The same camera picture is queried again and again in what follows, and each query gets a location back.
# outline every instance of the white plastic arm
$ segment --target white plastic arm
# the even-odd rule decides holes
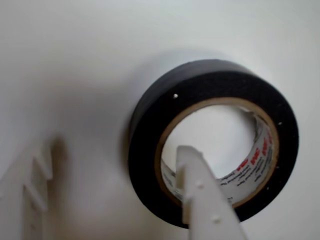
[[[247,239],[207,162],[191,146],[177,148],[176,187],[184,192],[182,221],[190,240]]]

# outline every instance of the white surface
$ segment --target white surface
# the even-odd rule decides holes
[[[235,170],[248,156],[255,139],[255,119],[236,106],[204,107],[184,118],[170,133],[162,159],[176,171],[177,147],[193,146],[203,153],[216,178]]]
[[[220,58],[278,88],[300,131],[289,182],[244,231],[250,240],[318,239],[319,11],[317,0],[2,1],[0,176],[32,139],[61,133],[69,161],[57,218],[67,239],[187,239],[139,201],[123,135],[159,76]]]
[[[183,223],[189,240],[246,240],[235,211],[220,188],[203,154],[179,146],[176,155],[177,188],[183,189]]]

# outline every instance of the tape core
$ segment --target tape core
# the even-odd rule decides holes
[[[258,194],[272,176],[278,160],[279,137],[271,118],[256,104],[236,97],[211,98],[198,102],[178,114],[166,127],[156,147],[154,170],[161,190],[178,206],[183,192],[176,188],[175,173],[162,159],[164,144],[173,129],[188,115],[212,105],[232,105],[253,113],[255,138],[248,156],[231,173],[217,178],[233,208],[243,205]]]

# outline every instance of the printed label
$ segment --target printed label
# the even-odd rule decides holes
[[[218,178],[221,190],[230,204],[235,204],[253,193],[265,180],[271,167],[273,141],[269,127],[255,117],[255,138],[246,159],[231,173]],[[176,174],[161,160],[161,174],[167,189],[182,200],[182,189],[176,188]]]

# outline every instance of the white plastic part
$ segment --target white plastic part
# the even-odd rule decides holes
[[[176,187],[183,189],[182,221],[190,240],[247,239],[203,155],[191,146],[177,148]]]
[[[0,180],[0,239],[42,240],[48,210],[47,180],[52,179],[48,142],[24,151]]]

